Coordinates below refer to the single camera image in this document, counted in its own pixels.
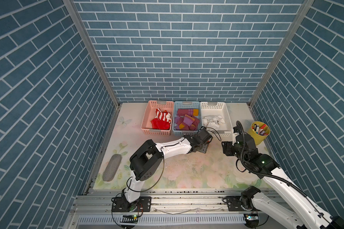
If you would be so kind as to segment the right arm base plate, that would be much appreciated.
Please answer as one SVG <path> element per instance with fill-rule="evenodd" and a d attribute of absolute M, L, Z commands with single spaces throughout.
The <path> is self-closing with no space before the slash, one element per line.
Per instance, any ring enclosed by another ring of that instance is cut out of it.
<path fill-rule="evenodd" d="M 245 211 L 241 204 L 241 196 L 226 196 L 224 202 L 228 207 L 228 211 L 238 212 Z"/>

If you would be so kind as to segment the purple striped sock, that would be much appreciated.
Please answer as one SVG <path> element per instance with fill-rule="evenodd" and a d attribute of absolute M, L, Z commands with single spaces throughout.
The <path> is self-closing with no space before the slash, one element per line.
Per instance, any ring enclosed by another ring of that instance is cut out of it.
<path fill-rule="evenodd" d="M 195 116 L 177 116 L 174 119 L 174 130 L 196 131 L 200 124 L 200 119 Z"/>
<path fill-rule="evenodd" d="M 193 109 L 193 108 L 187 108 L 187 109 L 178 109 L 176 116 L 194 116 L 198 117 L 199 116 L 199 109 Z"/>

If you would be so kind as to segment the white sock black stripes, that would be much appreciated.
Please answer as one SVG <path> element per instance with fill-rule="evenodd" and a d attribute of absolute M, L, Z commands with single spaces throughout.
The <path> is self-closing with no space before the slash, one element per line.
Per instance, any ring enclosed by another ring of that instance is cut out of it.
<path fill-rule="evenodd" d="M 202 118 L 203 126 L 213 128 L 215 130 L 226 129 L 226 123 L 221 115 L 207 115 Z"/>

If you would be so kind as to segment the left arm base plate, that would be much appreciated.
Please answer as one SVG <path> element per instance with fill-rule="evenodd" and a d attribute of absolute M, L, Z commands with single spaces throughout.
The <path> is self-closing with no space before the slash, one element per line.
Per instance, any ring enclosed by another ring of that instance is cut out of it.
<path fill-rule="evenodd" d="M 112 201 L 113 212 L 150 212 L 151 209 L 151 197 L 140 197 L 134 202 L 128 202 L 125 196 L 114 197 Z"/>

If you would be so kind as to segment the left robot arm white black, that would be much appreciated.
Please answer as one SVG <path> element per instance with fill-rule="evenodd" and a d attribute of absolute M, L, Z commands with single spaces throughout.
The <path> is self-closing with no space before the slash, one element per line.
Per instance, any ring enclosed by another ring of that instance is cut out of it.
<path fill-rule="evenodd" d="M 212 135 L 203 127 L 193 135 L 185 135 L 166 143 L 147 140 L 130 157 L 131 177 L 126 182 L 127 187 L 122 192 L 122 197 L 128 203 L 136 202 L 140 194 L 148 190 L 142 189 L 144 182 L 154 175 L 165 159 L 193 152 L 205 153 L 212 139 Z"/>

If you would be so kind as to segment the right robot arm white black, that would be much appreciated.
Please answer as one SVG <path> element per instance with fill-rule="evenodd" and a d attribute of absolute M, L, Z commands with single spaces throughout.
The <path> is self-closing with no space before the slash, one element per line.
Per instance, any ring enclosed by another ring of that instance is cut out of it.
<path fill-rule="evenodd" d="M 244 131 L 239 121 L 232 135 L 234 141 L 222 142 L 223 153 L 235 156 L 237 163 L 244 167 L 244 172 L 264 180 L 290 206 L 288 210 L 260 189 L 250 186 L 241 193 L 243 209 L 264 212 L 287 229 L 344 229 L 344 220 L 340 216 L 332 216 L 318 206 L 270 155 L 259 153 L 253 137 Z"/>

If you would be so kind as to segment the red white sock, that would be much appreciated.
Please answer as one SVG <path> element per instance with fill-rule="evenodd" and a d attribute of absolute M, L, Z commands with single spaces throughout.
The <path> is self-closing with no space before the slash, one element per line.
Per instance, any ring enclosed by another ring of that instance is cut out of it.
<path fill-rule="evenodd" d="M 160 120 L 158 118 L 154 118 L 152 121 L 152 128 L 158 130 L 169 130 L 171 127 L 170 122 Z"/>

